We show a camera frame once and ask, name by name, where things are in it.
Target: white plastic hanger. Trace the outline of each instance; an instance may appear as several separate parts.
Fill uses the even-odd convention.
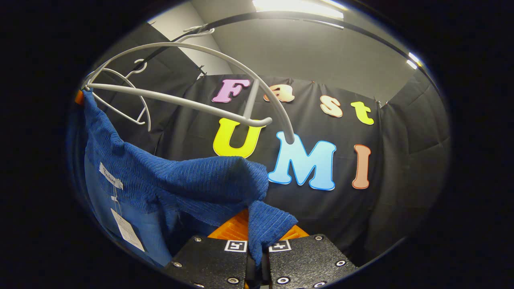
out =
[[[138,63],[138,62],[141,62],[143,61],[144,59],[138,59],[136,61],[134,61],[134,64]],[[119,78],[123,79],[126,83],[128,83],[131,87],[135,88],[135,86],[132,84],[132,82],[130,82],[128,80],[129,76],[132,75],[132,74],[138,74],[138,73],[141,73],[143,72],[144,70],[146,69],[146,63],[144,64],[143,68],[140,69],[140,70],[136,70],[136,71],[131,71],[129,74],[127,74],[126,76],[123,76],[121,73],[115,71],[115,70],[112,70],[112,69],[109,69],[109,68],[104,68],[102,69],[102,71],[108,71],[110,73],[113,73],[114,75],[118,76]],[[103,103],[105,106],[109,107],[111,110],[113,110],[114,112],[116,112],[117,114],[123,116],[124,118],[130,120],[131,122],[137,124],[137,125],[143,125],[145,124],[144,121],[140,122],[139,120],[141,119],[141,117],[143,116],[143,113],[146,112],[146,117],[148,119],[148,131],[150,131],[150,129],[152,128],[152,123],[151,123],[151,119],[150,119],[150,111],[148,109],[148,106],[146,105],[146,101],[144,100],[144,98],[140,95],[139,98],[141,99],[141,102],[143,103],[143,110],[141,111],[141,113],[139,114],[139,117],[136,119],[133,119],[132,117],[124,114],[123,112],[117,110],[114,106],[108,104],[107,102],[105,102],[103,99],[101,99],[96,93],[93,93],[93,96],[98,100],[100,101],[101,103]]]
[[[183,41],[186,38],[190,38],[190,37],[201,36],[200,34],[201,33],[187,35],[187,36],[179,39],[179,41]],[[188,99],[184,99],[184,98],[176,97],[176,96],[172,96],[172,95],[167,95],[167,94],[163,94],[163,93],[147,91],[145,89],[138,89],[138,88],[134,88],[134,87],[126,87],[126,86],[121,86],[121,85],[93,83],[93,81],[96,79],[98,74],[102,70],[104,70],[105,67],[111,61],[113,61],[123,55],[126,55],[131,52],[135,52],[138,50],[147,49],[147,48],[155,48],[155,47],[167,47],[167,46],[189,48],[189,49],[203,51],[205,53],[214,55],[225,61],[228,61],[229,63],[232,63],[233,65],[237,66],[242,71],[244,71],[246,74],[248,74],[251,78],[253,78],[252,89],[250,90],[250,96],[248,97],[248,101],[246,103],[246,107],[243,112],[243,116],[234,114],[234,113],[231,113],[231,112],[228,112],[225,110],[221,110],[221,109],[218,109],[213,106],[202,104],[202,103],[199,103],[196,101],[191,101]],[[239,123],[242,123],[242,124],[245,124],[245,125],[248,125],[251,127],[263,127],[265,125],[270,124],[273,121],[273,119],[271,117],[267,117],[262,120],[250,119],[251,112],[253,110],[253,104],[255,102],[255,97],[256,97],[259,86],[264,90],[265,94],[269,96],[268,98],[269,98],[269,100],[272,104],[272,107],[279,119],[280,126],[282,127],[282,130],[284,131],[284,136],[285,136],[286,142],[289,144],[293,143],[294,142],[294,132],[293,132],[289,117],[287,116],[287,113],[286,113],[284,107],[281,105],[278,98],[271,91],[271,89],[268,87],[268,85],[255,72],[253,72],[250,68],[246,67],[241,62],[239,62],[239,61],[235,60],[234,58],[231,58],[230,56],[227,56],[221,52],[218,52],[216,50],[209,49],[209,48],[206,48],[203,46],[180,43],[180,42],[179,43],[177,43],[177,42],[161,42],[161,43],[152,43],[152,44],[137,46],[137,47],[131,48],[129,50],[126,50],[126,51],[112,57],[111,59],[107,60],[104,64],[102,64],[92,74],[90,74],[88,76],[88,78],[86,79],[85,85],[83,85],[84,89],[86,89],[86,90],[89,90],[89,87],[92,87],[92,88],[98,88],[98,89],[106,89],[109,91],[116,91],[116,92],[121,92],[121,93],[144,96],[144,97],[148,97],[148,98],[152,98],[152,99],[157,99],[157,100],[161,100],[161,101],[165,101],[165,102],[169,102],[169,103],[186,106],[186,107],[189,107],[189,108],[192,108],[195,110],[199,110],[199,111],[203,111],[206,113],[210,113],[210,114],[213,114],[213,115],[216,115],[219,117],[228,118],[228,119],[237,121]]]
[[[194,29],[195,27],[191,27],[189,29],[185,29],[184,32],[187,32],[187,31],[190,31],[192,29]],[[177,40],[177,42],[182,42],[188,38],[192,38],[192,37],[201,37],[201,36],[205,36],[205,35],[209,35],[209,34],[212,34],[214,32],[214,28],[213,29],[210,29],[208,31],[204,31],[204,32],[201,32],[201,33],[197,33],[197,34],[190,34],[190,35],[186,35],[180,39]],[[144,61],[144,59],[138,59],[136,61],[134,61],[134,64],[137,64],[141,61]],[[112,70],[112,69],[109,69],[109,68],[104,68],[102,69],[102,71],[109,71],[110,73],[113,73],[115,74],[116,76],[118,76],[119,78],[123,79],[126,83],[128,83],[131,87],[133,88],[136,88],[132,82],[130,82],[128,80],[128,78],[130,77],[130,75],[132,74],[138,74],[138,73],[141,73],[143,72],[145,69],[146,69],[146,66],[147,66],[147,63],[144,64],[143,68],[140,69],[140,70],[133,70],[131,71],[129,74],[127,74],[126,76],[123,76],[121,73],[115,71],[115,70]],[[139,117],[137,119],[134,119],[128,115],[126,115],[125,113],[119,111],[118,109],[116,109],[114,106],[108,104],[107,102],[105,102],[103,99],[101,99],[96,93],[93,93],[93,96],[101,103],[103,103],[105,106],[109,107],[111,110],[113,110],[114,112],[116,112],[117,114],[123,116],[124,118],[128,119],[129,121],[137,124],[137,125],[143,125],[145,124],[144,121],[140,122],[139,120],[141,119],[141,117],[143,116],[143,113],[146,112],[146,118],[148,119],[148,131],[150,131],[150,129],[152,128],[152,121],[151,121],[151,118],[150,118],[150,110],[148,109],[148,106],[146,104],[146,101],[144,100],[144,98],[140,95],[139,98],[141,99],[141,102],[143,103],[143,110],[141,110],[141,113],[139,114]]]

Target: fluorescent light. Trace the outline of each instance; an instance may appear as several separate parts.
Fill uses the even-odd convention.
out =
[[[302,0],[253,0],[257,12],[260,11],[294,11],[318,14],[333,18],[343,18],[343,13],[332,8]]]
[[[416,62],[416,63],[417,63],[417,65],[421,66],[421,61],[419,60],[419,58],[418,58],[418,57],[416,57],[416,55],[414,55],[414,54],[412,54],[412,53],[410,53],[410,52],[409,52],[409,57],[410,57],[412,60],[414,60],[414,62]]]
[[[348,11],[348,8],[344,7],[343,5],[341,5],[341,4],[339,4],[339,3],[335,2],[335,1],[332,1],[332,0],[321,0],[321,1],[323,1],[325,3],[328,3],[330,5],[336,6],[337,8],[339,8],[339,9],[341,9],[343,11]]]
[[[414,62],[407,60],[407,64],[409,64],[413,69],[417,69],[417,65]]]

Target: colorful foam letter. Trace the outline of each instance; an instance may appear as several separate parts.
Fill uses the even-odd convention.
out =
[[[320,106],[324,113],[335,117],[343,116],[343,111],[339,108],[341,104],[337,99],[330,97],[328,95],[322,95],[320,97],[320,100]]]
[[[290,102],[295,99],[295,96],[292,94],[292,87],[290,85],[277,84],[270,86],[269,89],[271,89],[273,94],[275,94],[282,102]],[[264,95],[264,100],[269,101],[266,95]]]
[[[333,143],[318,141],[307,155],[298,135],[295,134],[295,141],[292,144],[286,143],[284,132],[278,132],[277,138],[280,140],[280,151],[275,170],[268,174],[270,182],[284,185],[291,183],[292,178],[287,173],[291,163],[299,186],[305,183],[313,170],[316,170],[314,177],[309,181],[311,188],[331,191],[336,187],[332,181],[332,162],[336,151]]]
[[[355,113],[357,114],[357,118],[362,123],[369,124],[369,125],[372,125],[375,123],[373,121],[373,119],[369,118],[368,114],[366,113],[366,112],[370,113],[371,109],[369,107],[365,106],[362,101],[352,102],[350,105],[355,107]]]
[[[243,158],[249,157],[255,150],[259,134],[263,127],[249,127],[248,134],[246,135],[245,144],[240,148],[233,148],[230,146],[230,138],[239,122],[231,119],[222,118],[219,120],[219,129],[214,137],[212,148],[219,156],[242,156]]]
[[[237,96],[243,87],[250,86],[250,81],[247,79],[225,79],[223,81],[223,87],[219,90],[218,95],[212,99],[212,102],[230,102],[232,99],[229,97],[230,93],[232,96]]]
[[[356,189],[365,189],[370,186],[370,181],[368,180],[368,165],[371,150],[361,144],[354,145],[354,150],[357,152],[357,174],[355,180],[352,182],[352,186]]]

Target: gray wall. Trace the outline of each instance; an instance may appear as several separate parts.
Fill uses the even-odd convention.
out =
[[[148,23],[153,23],[152,26],[170,40],[184,34],[184,29],[205,24],[190,2],[185,2],[165,11],[148,20]],[[201,45],[220,51],[218,44],[211,35],[189,38],[184,43]],[[204,65],[202,70],[208,75],[232,74],[227,62],[218,57],[193,49],[181,48],[181,50],[199,67]]]
[[[193,0],[206,23],[254,12],[250,0]],[[403,47],[358,11],[343,11],[344,21]],[[313,80],[369,98],[389,100],[414,70],[385,45],[356,32],[292,20],[250,20],[229,24],[213,34],[221,51],[257,74]],[[232,67],[235,74],[242,73]]]

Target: bolt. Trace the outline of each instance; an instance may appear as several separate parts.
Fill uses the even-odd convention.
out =
[[[230,284],[238,284],[239,283],[239,279],[238,278],[228,278],[227,281],[230,283]]]
[[[285,284],[285,283],[287,283],[287,282],[289,282],[289,278],[287,278],[287,277],[281,277],[281,278],[279,278],[279,279],[277,280],[277,283],[278,283],[278,284]]]

